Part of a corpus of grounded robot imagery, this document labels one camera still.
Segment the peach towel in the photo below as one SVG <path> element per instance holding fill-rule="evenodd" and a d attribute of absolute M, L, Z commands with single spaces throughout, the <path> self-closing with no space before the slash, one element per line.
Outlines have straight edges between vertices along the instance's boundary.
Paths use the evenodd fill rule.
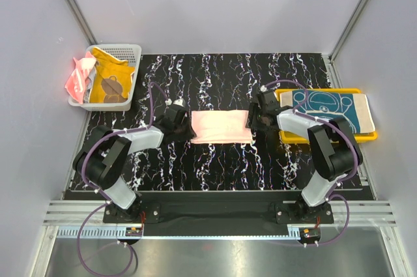
<path fill-rule="evenodd" d="M 251 143 L 252 132 L 246 127 L 247 110 L 193 111 L 194 144 Z"/>

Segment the teal beige Doraemon towel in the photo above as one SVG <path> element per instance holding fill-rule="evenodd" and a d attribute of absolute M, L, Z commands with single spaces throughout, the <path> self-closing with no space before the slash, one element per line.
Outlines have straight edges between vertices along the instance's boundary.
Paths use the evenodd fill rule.
<path fill-rule="evenodd" d="M 369 102 L 364 93 L 343 93 L 340 89 L 296 89 L 280 93 L 278 101 L 281 106 L 296 106 L 302 113 L 323 119 L 344 117 L 354 134 L 370 134 L 375 131 Z"/>

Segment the yellow cloth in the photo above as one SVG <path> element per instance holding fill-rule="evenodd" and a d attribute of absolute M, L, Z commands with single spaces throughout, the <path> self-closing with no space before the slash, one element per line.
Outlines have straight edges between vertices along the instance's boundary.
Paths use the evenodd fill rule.
<path fill-rule="evenodd" d="M 128 100 L 135 67 L 127 60 L 119 60 L 110 53 L 94 47 L 91 54 L 96 58 L 96 76 L 89 96 L 93 104 L 114 104 Z"/>

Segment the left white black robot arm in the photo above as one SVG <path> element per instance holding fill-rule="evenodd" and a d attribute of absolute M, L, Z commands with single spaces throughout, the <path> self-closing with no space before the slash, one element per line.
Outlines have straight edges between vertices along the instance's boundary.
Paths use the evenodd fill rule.
<path fill-rule="evenodd" d="M 121 176 L 128 156 L 173 142 L 190 141 L 194 137 L 186 103 L 177 99 L 168 104 L 165 114 L 147 128 L 112 130 L 106 126 L 96 127 L 75 156 L 72 168 L 85 184 L 111 202 L 110 214 L 126 222 L 135 222 L 144 217 L 144 212 L 140 207 L 140 195 Z"/>

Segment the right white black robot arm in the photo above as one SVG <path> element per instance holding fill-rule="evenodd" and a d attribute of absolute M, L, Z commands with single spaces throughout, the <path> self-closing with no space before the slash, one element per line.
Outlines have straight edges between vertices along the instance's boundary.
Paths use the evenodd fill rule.
<path fill-rule="evenodd" d="M 349 122 L 343 117 L 326 120 L 290 106 L 280 106 L 274 91 L 257 94 L 249 107 L 247 125 L 254 132 L 281 130 L 309 143 L 314 174 L 298 199 L 287 209 L 292 221 L 313 222 L 326 212 L 334 190 L 363 161 Z"/>

